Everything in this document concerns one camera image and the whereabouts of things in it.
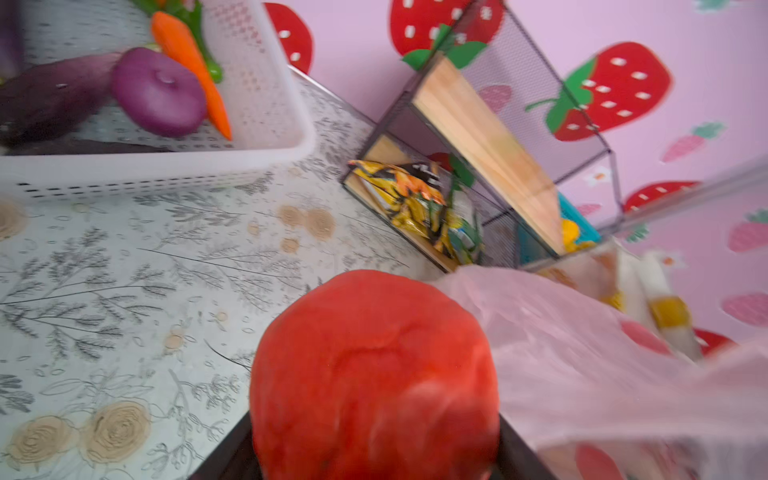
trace blue object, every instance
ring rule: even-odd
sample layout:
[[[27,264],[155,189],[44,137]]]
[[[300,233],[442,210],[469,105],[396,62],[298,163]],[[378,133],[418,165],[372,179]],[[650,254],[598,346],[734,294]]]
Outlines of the blue object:
[[[580,235],[576,239],[576,244],[600,242],[600,234],[587,222],[584,215],[578,213],[576,207],[563,194],[558,192],[558,198],[560,199],[560,216],[578,225]],[[521,265],[549,257],[547,250],[521,225],[518,225],[518,245],[520,246]]]

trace strawberry stem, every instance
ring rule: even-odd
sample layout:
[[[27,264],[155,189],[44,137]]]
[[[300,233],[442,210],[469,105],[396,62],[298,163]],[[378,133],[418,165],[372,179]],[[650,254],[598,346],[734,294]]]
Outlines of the strawberry stem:
[[[530,104],[529,106],[525,107],[525,113],[528,113],[529,111],[533,110],[534,108],[538,107],[539,105],[543,105],[543,104],[553,104],[553,103],[555,103],[556,101],[558,101],[558,99],[557,99],[557,98],[548,98],[548,99],[546,99],[546,100],[537,101],[536,103],[534,103],[534,104]]]

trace white plastic basket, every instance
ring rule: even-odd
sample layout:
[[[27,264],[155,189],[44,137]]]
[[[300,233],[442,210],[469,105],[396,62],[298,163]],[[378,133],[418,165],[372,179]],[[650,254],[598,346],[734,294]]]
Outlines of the white plastic basket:
[[[149,19],[130,0],[22,4],[30,65],[152,41]],[[232,127],[231,143],[208,121],[196,134],[158,137],[112,102],[69,135],[174,152],[0,157],[0,193],[32,202],[245,184],[267,165],[308,155],[315,144],[313,124],[262,3],[205,0],[203,27],[224,71],[218,88]]]

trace table surface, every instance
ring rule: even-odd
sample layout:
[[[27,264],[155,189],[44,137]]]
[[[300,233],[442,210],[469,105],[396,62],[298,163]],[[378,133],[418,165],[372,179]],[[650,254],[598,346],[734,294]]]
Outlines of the table surface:
[[[259,339],[293,301],[346,270],[439,276],[337,181],[370,125],[297,81],[307,159],[28,207],[0,243],[0,478],[186,478],[248,410]]]

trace snack package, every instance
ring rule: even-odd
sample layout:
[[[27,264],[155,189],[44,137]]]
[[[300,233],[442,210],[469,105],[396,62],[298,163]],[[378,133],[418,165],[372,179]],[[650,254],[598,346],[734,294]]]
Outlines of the snack package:
[[[472,200],[459,182],[454,182],[451,201],[445,213],[440,238],[434,245],[461,265],[471,265],[480,260],[482,252],[482,227],[478,222]]]
[[[350,163],[356,165],[354,173],[364,180],[368,192],[391,213],[389,219],[395,227],[430,241],[438,237],[445,198],[435,164]]]

